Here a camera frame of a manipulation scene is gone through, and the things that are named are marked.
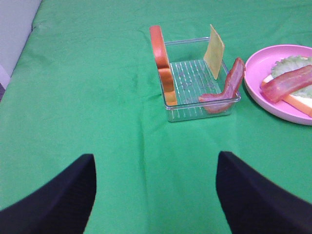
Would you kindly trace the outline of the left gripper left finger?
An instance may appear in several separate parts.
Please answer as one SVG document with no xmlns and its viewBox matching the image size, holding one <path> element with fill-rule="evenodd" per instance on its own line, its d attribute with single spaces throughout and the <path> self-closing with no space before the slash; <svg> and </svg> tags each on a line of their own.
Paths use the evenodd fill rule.
<svg viewBox="0 0 312 234">
<path fill-rule="evenodd" d="M 0 212 L 2 234 L 82 234 L 97 192 L 95 159 L 81 155 L 56 177 Z"/>
</svg>

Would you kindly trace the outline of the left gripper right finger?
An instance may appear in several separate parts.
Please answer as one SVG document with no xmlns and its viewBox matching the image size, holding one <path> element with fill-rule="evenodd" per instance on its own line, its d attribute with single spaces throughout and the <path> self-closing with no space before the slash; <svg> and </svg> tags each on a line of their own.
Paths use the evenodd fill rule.
<svg viewBox="0 0 312 234">
<path fill-rule="evenodd" d="M 233 234 L 310 234 L 312 205 L 232 152 L 218 155 L 215 187 Z"/>
</svg>

